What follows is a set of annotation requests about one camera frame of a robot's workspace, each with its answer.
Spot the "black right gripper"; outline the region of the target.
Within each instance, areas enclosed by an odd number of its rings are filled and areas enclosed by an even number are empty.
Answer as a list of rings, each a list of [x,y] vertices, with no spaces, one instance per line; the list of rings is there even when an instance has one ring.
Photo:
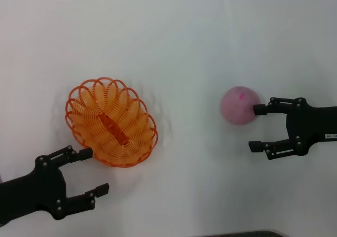
[[[312,107],[304,98],[272,97],[267,105],[254,105],[255,115],[282,113],[286,116],[289,140],[249,141],[251,152],[265,152],[269,160],[292,155],[307,155],[319,142],[336,141],[336,107]]]

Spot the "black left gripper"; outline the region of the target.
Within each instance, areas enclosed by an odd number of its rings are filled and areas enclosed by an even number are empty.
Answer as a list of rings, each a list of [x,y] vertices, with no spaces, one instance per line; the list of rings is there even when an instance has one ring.
[[[109,184],[97,186],[82,195],[67,197],[66,183],[59,167],[93,157],[93,150],[66,146],[52,154],[36,158],[27,175],[1,183],[1,225],[37,211],[46,211],[54,219],[95,209],[96,198],[109,192]]]

